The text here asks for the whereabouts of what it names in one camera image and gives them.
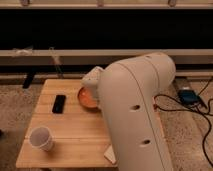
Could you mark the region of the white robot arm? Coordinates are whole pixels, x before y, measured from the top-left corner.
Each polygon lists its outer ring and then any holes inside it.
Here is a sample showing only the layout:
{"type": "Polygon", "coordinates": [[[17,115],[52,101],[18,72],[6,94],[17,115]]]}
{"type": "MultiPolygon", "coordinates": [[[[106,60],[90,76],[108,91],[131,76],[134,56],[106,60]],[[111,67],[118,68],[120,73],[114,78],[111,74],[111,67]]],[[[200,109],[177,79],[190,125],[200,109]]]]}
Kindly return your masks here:
{"type": "Polygon", "coordinates": [[[153,102],[175,73],[173,60],[157,52],[96,66],[83,77],[101,109],[119,171],[173,171],[153,102]]]}

